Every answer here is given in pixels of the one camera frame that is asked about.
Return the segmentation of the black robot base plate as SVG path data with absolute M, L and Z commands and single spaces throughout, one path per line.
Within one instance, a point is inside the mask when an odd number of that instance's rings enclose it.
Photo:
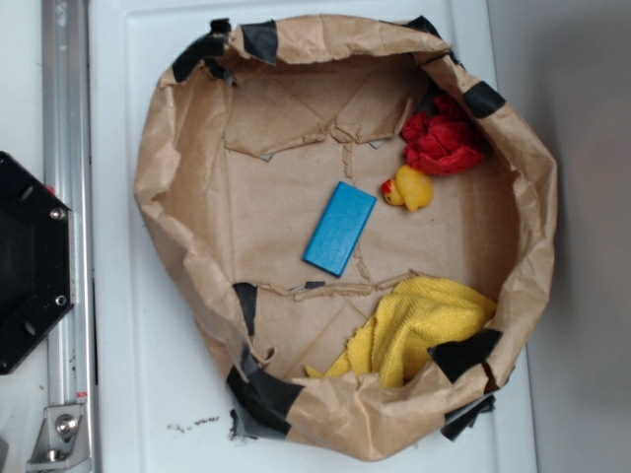
M 73 307 L 72 211 L 1 154 L 1 373 L 12 373 Z

